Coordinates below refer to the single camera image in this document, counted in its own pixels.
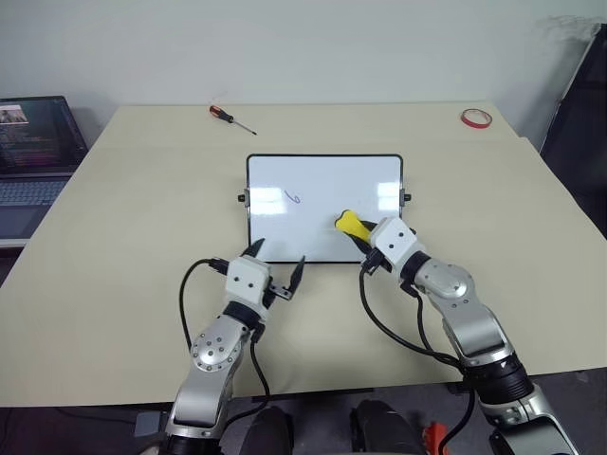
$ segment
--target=whiteboard frame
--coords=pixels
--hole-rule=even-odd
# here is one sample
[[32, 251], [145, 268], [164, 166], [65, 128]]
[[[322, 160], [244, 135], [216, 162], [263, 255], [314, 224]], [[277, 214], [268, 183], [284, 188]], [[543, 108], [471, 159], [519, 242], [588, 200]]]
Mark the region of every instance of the whiteboard frame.
[[[256, 156], [309, 156], [309, 157], [315, 157], [315, 158], [319, 158], [319, 157], [332, 157], [332, 158], [356, 158], [356, 157], [382, 157], [382, 156], [389, 156], [389, 157], [396, 157], [398, 158], [398, 161], [400, 162], [400, 184], [399, 184], [399, 204], [398, 204], [398, 217], [402, 219], [402, 209], [405, 205], [405, 199], [404, 199], [404, 194], [405, 194], [405, 187], [404, 187], [404, 161], [402, 159], [402, 155], [399, 154], [251, 154], [249, 156], [247, 156], [247, 188], [246, 188], [246, 208], [247, 208], [247, 237], [248, 237], [248, 245], [251, 245], [251, 238], [250, 238], [250, 203], [249, 203], [249, 199], [248, 199], [248, 195], [250, 192], [250, 184], [249, 184], [249, 166], [248, 166], [248, 162], [250, 161], [251, 158], [256, 157]], [[296, 264], [297, 261], [267, 261], [268, 264]], [[360, 264], [360, 261], [305, 261], [306, 264]]]

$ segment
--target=whiteboard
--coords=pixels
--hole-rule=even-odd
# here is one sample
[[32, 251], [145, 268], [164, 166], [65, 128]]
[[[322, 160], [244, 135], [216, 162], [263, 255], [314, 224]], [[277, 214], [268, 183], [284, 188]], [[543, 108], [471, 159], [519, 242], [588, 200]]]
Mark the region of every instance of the whiteboard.
[[250, 155], [248, 242], [265, 238], [265, 262], [358, 263], [364, 256], [335, 229], [346, 209], [362, 220], [400, 216], [399, 155]]

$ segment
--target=tape roll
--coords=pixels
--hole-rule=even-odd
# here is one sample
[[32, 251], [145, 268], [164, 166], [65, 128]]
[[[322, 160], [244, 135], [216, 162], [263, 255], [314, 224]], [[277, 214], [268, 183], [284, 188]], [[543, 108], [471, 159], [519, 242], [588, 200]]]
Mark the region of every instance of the tape roll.
[[493, 121], [493, 117], [481, 109], [466, 109], [460, 117], [464, 123], [472, 128], [487, 128]]

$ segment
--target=yellow eraser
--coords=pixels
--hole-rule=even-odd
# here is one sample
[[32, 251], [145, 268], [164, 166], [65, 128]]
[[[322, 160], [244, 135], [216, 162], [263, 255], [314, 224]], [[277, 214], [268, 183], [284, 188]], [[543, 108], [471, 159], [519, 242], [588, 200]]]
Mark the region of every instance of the yellow eraser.
[[371, 231], [360, 222], [360, 219], [351, 210], [344, 210], [341, 213], [340, 218], [335, 220], [335, 227], [341, 232], [359, 237], [366, 243], [371, 241]]

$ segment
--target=black pants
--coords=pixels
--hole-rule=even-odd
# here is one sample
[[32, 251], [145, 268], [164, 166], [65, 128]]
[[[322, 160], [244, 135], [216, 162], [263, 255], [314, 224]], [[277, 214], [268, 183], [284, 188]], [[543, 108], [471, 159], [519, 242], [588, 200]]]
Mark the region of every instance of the black pants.
[[[353, 451], [426, 453], [421, 434], [381, 401], [363, 401], [352, 411], [350, 421]], [[290, 455], [292, 449], [293, 433], [288, 416], [278, 408], [269, 408], [255, 417], [240, 455]]]

